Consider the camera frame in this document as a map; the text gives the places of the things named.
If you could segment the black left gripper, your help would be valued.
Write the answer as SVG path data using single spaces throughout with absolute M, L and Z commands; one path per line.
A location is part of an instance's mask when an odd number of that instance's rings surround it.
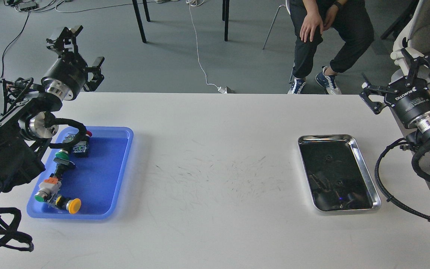
M 86 61 L 78 52 L 76 37 L 82 29 L 82 25 L 56 28 L 51 37 L 46 39 L 46 48 L 60 57 L 45 73 L 41 84 L 45 92 L 57 96 L 61 101 L 74 100 L 82 89 L 85 92 L 96 91 L 105 78 L 101 71 L 105 60 L 103 56 L 97 57 L 93 66 L 87 67 Z M 87 81 L 89 73 L 93 77 Z

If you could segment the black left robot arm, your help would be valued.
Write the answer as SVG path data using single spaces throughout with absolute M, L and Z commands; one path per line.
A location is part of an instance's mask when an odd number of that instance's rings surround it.
M 98 57 L 93 66 L 87 65 L 78 51 L 76 38 L 82 26 L 56 29 L 46 40 L 49 50 L 58 59 L 41 79 L 1 79 L 4 110 L 0 119 L 0 194 L 15 186 L 26 184 L 46 168 L 42 162 L 48 148 L 58 149 L 56 171 L 37 191 L 37 201 L 49 203 L 58 209 L 76 213 L 81 201 L 59 194 L 62 175 L 75 164 L 68 158 L 71 150 L 81 141 L 88 142 L 92 135 L 84 124 L 66 118 L 56 118 L 54 112 L 64 100 L 74 100 L 81 90 L 93 92 L 104 80 Z M 19 232 L 22 214 L 17 208 L 0 208 L 0 247 L 19 251 L 33 251 L 32 237 Z

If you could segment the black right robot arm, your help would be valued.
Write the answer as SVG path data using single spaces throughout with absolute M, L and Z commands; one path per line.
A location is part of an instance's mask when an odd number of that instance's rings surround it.
M 375 86 L 369 81 L 362 85 L 360 97 L 374 112 L 390 107 L 406 129 L 408 150 L 414 153 L 411 160 L 418 176 L 430 182 L 430 56 L 413 48 L 394 52 L 407 61 L 406 75 L 387 86 Z

